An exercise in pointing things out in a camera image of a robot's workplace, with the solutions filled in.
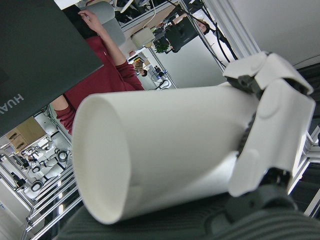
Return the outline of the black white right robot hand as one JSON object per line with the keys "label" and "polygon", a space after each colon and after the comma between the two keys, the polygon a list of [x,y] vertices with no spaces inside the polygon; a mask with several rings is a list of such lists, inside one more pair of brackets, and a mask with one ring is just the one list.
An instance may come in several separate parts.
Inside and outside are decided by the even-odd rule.
{"label": "black white right robot hand", "polygon": [[83,206],[60,240],[317,240],[288,195],[315,109],[281,56],[230,63],[226,83],[95,93],[73,125]]}

